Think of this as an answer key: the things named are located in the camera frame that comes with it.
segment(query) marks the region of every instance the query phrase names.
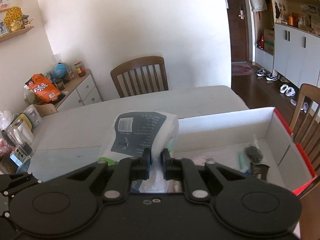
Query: hanging bag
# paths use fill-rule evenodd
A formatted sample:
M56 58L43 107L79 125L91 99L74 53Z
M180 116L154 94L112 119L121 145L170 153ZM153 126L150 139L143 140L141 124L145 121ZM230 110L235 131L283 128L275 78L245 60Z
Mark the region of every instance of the hanging bag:
M266 0L250 0L252 10L254 12L261 12L267 10Z

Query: orange bag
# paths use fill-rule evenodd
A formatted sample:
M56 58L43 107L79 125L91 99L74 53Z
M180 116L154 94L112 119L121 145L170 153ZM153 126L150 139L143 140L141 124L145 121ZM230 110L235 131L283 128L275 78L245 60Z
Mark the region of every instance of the orange bag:
M61 95L60 91L42 74L34 74L25 84L46 103L56 101Z

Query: chair backrest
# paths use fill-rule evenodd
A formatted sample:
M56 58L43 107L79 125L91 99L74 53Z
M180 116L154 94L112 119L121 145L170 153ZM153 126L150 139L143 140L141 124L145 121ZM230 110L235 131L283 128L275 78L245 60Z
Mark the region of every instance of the chair backrest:
M156 71L156 65L159 65L161 80L159 80L158 73ZM130 83L126 79L125 73L127 73L126 75L129 77ZM167 75L164 67L164 59L162 57L151 56L137 58L119 65L118 67L114 68L110 72L110 74L121 98L124 98L125 95L118 79L119 75L122 76L123 84L129 97L132 95L128 83L131 85L131 91L133 91L134 95L169 90Z
M308 158L311 161L311 164L315 171L320 172L320 123L316 122L316 118L318 116L320 110L320 88L310 85L310 84L302 84L299 91L298 102L296 108L294 110L292 119L290 121L290 128L292 131L295 130L295 126L299 119L299 114L302 113L301 108L303 108L304 99L308 97L311 99L311 103L309 105L308 111L305 114L304 119L301 121L298 130L294 135L294 141L297 143L301 143L304 150L308 154ZM311 117L310 111L313 102L318 104L318 107Z
M34 106L41 117L44 117L50 114L55 114L58 112L57 108L53 104L45 104L42 106L34 105Z

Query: picture frame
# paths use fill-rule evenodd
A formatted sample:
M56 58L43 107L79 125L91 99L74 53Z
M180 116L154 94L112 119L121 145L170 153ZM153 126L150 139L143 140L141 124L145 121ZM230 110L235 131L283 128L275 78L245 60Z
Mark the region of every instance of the picture frame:
M4 22L2 20L0 20L0 36L7 34L8 30L4 25Z
M15 6L15 2L16 0L0 0L0 12L7 11Z

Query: mug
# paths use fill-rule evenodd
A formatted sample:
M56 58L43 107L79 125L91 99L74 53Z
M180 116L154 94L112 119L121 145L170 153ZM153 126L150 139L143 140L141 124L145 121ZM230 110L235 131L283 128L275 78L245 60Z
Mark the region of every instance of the mug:
M32 128L37 127L42 122L42 117L40 116L34 105L28 106L23 112L30 120Z

